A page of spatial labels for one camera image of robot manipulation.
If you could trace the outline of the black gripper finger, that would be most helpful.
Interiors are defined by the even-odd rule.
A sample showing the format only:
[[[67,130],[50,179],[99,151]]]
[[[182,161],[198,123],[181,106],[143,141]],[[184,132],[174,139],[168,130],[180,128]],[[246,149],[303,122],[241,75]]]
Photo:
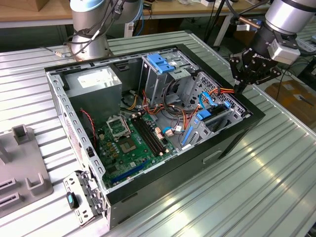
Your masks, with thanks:
[[[260,85],[275,79],[281,75],[278,67],[267,67],[266,65],[260,66],[258,69],[245,70],[243,78],[240,82],[240,92],[242,93],[248,85]]]
[[[242,62],[242,53],[231,54],[229,56],[229,64],[232,72],[232,76],[235,80],[234,92],[242,93],[247,87],[246,73]]]

